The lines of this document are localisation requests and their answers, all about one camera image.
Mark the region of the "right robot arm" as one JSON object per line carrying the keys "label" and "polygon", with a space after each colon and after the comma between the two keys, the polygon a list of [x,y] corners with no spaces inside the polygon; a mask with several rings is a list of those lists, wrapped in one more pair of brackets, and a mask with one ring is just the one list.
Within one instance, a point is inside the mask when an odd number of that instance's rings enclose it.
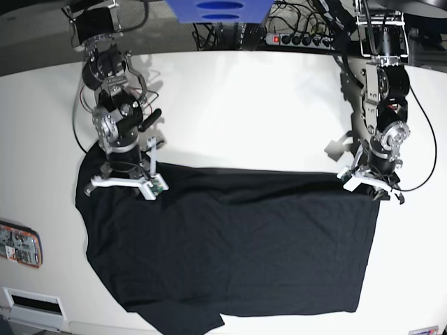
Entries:
{"label": "right robot arm", "polygon": [[144,115],[147,84],[133,67],[131,52],[122,52],[116,40],[139,29],[149,18],[149,3],[142,2],[143,19],[123,27],[117,1],[69,1],[62,12],[68,18],[77,52],[84,54],[82,83],[94,92],[91,116],[98,146],[105,154],[100,172],[90,178],[85,194],[114,186],[135,189],[146,200],[155,200],[168,185],[156,171],[156,139],[147,141],[149,158],[142,157],[139,135],[161,115]]}

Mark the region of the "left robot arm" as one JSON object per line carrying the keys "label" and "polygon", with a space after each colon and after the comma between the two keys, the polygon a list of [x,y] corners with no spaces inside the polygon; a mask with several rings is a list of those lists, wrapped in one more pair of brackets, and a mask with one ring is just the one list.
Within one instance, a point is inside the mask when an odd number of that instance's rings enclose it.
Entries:
{"label": "left robot arm", "polygon": [[396,197],[405,202],[397,169],[403,166],[401,148],[409,139],[406,97],[413,89],[404,67],[409,42],[404,13],[380,1],[354,1],[361,69],[360,120],[367,132],[358,139],[352,164],[338,178],[348,191],[361,187],[373,200]]}

